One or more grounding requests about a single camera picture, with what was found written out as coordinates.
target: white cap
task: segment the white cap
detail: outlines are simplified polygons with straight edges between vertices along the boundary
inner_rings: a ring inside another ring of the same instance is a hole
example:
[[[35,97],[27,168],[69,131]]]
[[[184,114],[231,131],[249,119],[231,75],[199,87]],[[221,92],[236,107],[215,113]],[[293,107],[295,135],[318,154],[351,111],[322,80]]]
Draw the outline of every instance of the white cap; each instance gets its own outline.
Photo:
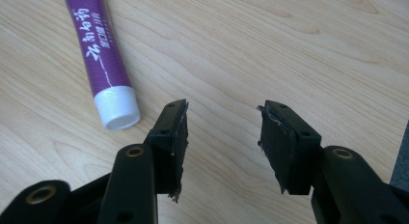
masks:
[[[135,91],[127,86],[107,88],[94,97],[102,124],[107,129],[124,129],[140,120]]]

